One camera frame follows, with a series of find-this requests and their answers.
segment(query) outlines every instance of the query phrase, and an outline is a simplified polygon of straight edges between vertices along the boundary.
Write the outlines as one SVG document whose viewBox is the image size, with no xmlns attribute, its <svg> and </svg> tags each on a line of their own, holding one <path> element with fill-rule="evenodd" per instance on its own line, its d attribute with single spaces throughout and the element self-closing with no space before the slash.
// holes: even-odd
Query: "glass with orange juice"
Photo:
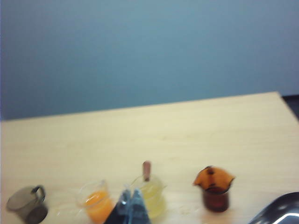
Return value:
<svg viewBox="0 0 299 224">
<path fill-rule="evenodd" d="M 96 224 L 104 223 L 114 208 L 105 180 L 83 186 L 77 195 L 77 203 Z"/>
</svg>

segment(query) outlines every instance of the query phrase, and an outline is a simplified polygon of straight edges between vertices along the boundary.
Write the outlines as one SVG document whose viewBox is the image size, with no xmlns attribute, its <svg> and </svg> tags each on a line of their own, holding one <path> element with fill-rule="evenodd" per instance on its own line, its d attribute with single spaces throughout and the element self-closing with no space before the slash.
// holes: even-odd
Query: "light wood tabletop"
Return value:
<svg viewBox="0 0 299 224">
<path fill-rule="evenodd" d="M 106 179 L 117 199 L 145 160 L 165 185 L 167 211 L 154 224 L 246 224 L 299 191 L 299 125 L 276 92 L 3 121 L 1 223 L 22 223 L 6 202 L 38 184 L 49 207 L 42 223 L 89 223 L 78 189 Z M 192 186 L 208 165 L 236 176 L 223 213 L 206 210 Z"/>
</svg>

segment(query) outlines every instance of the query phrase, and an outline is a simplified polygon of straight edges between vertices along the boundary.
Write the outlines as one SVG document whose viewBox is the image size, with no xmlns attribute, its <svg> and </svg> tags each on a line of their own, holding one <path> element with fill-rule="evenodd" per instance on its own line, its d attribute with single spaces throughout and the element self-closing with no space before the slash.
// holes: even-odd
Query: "brown handle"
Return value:
<svg viewBox="0 0 299 224">
<path fill-rule="evenodd" d="M 144 181 L 150 181 L 150 161 L 145 161 L 142 164 L 143 179 Z"/>
</svg>

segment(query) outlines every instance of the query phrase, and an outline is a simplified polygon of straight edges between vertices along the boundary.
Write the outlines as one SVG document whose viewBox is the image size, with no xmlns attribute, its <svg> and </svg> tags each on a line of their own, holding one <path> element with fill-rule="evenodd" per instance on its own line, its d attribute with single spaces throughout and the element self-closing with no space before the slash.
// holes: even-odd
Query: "glass measuring cup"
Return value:
<svg viewBox="0 0 299 224">
<path fill-rule="evenodd" d="M 162 195 L 164 186 L 156 175 L 150 174 L 148 181 L 144 180 L 143 175 L 137 177 L 131 187 L 141 191 L 150 218 L 155 218 L 165 211 L 166 203 Z"/>
<path fill-rule="evenodd" d="M 223 212 L 229 207 L 228 190 L 234 178 L 221 168 L 208 166 L 199 172 L 193 184 L 201 187 L 206 208 Z"/>
<path fill-rule="evenodd" d="M 96 224 L 104 223 L 114 207 L 105 180 L 84 185 L 77 195 L 77 203 Z"/>
<path fill-rule="evenodd" d="M 7 210 L 15 212 L 27 224 L 38 224 L 48 214 L 48 209 L 43 202 L 45 195 L 41 185 L 22 188 L 9 198 Z"/>
</svg>

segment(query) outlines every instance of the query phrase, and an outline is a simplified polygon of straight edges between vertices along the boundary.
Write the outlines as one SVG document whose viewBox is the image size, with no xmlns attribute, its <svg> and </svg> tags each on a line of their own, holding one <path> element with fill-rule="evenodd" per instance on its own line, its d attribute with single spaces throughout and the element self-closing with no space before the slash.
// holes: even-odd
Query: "gray wall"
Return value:
<svg viewBox="0 0 299 224">
<path fill-rule="evenodd" d="M 299 94 L 298 0 L 2 0 L 3 119 Z"/>
</svg>

